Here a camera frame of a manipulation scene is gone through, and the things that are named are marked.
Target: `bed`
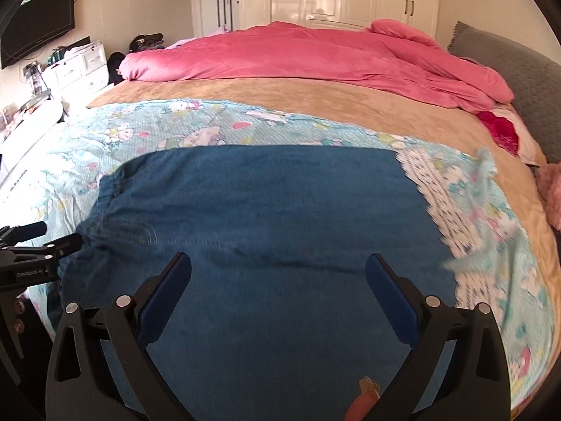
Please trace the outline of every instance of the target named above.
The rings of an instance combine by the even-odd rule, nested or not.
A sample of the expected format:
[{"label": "bed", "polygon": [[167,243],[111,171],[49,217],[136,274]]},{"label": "bed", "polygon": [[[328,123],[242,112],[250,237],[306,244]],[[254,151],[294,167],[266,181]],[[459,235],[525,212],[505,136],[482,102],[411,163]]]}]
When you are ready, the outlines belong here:
[{"label": "bed", "polygon": [[[2,189],[0,208],[10,225],[38,219],[48,223],[49,234],[34,243],[73,232],[94,207],[102,177],[146,153],[225,145],[388,150],[424,194],[452,254],[460,258],[466,248],[481,246],[481,240],[491,242],[494,250],[486,255],[486,264],[503,264],[503,281],[518,284],[519,289],[501,292],[498,275],[478,271],[481,261],[468,259],[475,274],[456,275],[454,293],[459,306],[472,308],[486,301],[500,321],[508,317],[518,322],[506,327],[503,336],[513,415],[548,377],[561,351],[561,272],[554,234],[531,169],[498,147],[473,114],[350,83],[264,77],[124,82],[89,107],[88,113],[52,129],[41,142],[52,149],[33,167],[12,172],[5,183],[9,188]],[[467,240],[459,242],[445,231],[438,213],[431,212],[435,203],[422,176],[407,170],[412,160],[408,156],[419,150],[428,154],[432,166],[442,165],[452,202],[469,216],[462,225]],[[546,157],[536,144],[535,164],[544,163]],[[476,197],[477,178],[486,179],[489,188],[479,205],[464,201]],[[462,188],[469,192],[466,198],[459,193]],[[489,237],[485,232],[491,228]],[[501,258],[506,242],[515,242],[506,253],[513,261],[505,263],[504,255],[494,260]],[[51,334],[51,320],[60,315],[58,296],[53,286],[29,291]]]}]

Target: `light blue cartoon print sheet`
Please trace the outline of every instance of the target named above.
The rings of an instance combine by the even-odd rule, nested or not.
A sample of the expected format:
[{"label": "light blue cartoon print sheet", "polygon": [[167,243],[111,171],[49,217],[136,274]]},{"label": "light blue cartoon print sheet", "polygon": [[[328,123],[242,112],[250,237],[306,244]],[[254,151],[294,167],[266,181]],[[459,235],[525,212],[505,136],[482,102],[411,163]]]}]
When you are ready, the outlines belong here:
[{"label": "light blue cartoon print sheet", "polygon": [[[47,222],[47,236],[35,245],[72,233],[91,211],[100,178],[145,153],[226,144],[393,150],[456,257],[448,267],[455,272],[457,305],[473,308],[485,301],[493,308],[506,346],[513,408],[532,394],[548,366],[552,305],[527,233],[493,180],[496,167],[486,149],[472,158],[447,146],[310,115],[192,99],[91,109],[46,138],[54,148],[10,179],[0,204],[2,221],[12,226]],[[52,329],[46,292],[46,286],[32,287],[29,296]]]}]

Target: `pink blanket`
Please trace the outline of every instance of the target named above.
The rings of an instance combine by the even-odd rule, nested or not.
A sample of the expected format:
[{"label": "pink blanket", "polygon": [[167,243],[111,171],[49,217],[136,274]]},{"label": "pink blanket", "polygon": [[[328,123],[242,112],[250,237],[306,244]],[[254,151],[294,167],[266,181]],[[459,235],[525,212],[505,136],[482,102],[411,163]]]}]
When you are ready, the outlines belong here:
[{"label": "pink blanket", "polygon": [[346,82],[472,113],[513,99],[496,71],[454,57],[421,31],[386,19],[362,32],[273,22],[177,49],[129,54],[120,70],[127,80],[145,82],[237,77]]}]

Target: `blue gripper pad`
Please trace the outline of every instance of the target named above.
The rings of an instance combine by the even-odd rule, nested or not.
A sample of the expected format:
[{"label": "blue gripper pad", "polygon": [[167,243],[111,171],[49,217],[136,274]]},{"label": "blue gripper pad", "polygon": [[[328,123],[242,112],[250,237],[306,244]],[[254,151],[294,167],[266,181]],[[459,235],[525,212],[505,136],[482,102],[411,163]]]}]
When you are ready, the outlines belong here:
[{"label": "blue gripper pad", "polygon": [[392,276],[375,255],[366,261],[366,281],[400,342],[415,348],[421,334],[419,317]]},{"label": "blue gripper pad", "polygon": [[160,339],[165,325],[168,324],[191,280],[191,272],[191,259],[186,254],[180,254],[138,314],[136,342],[142,350],[149,343]]}]

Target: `television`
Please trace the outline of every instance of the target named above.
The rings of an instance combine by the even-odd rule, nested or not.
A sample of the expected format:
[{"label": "television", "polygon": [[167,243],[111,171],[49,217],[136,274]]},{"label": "television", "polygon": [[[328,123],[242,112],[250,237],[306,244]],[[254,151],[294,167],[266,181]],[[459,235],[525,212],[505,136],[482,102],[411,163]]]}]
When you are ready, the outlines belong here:
[{"label": "television", "polygon": [[74,0],[29,0],[0,37],[2,69],[60,38],[75,27]]}]

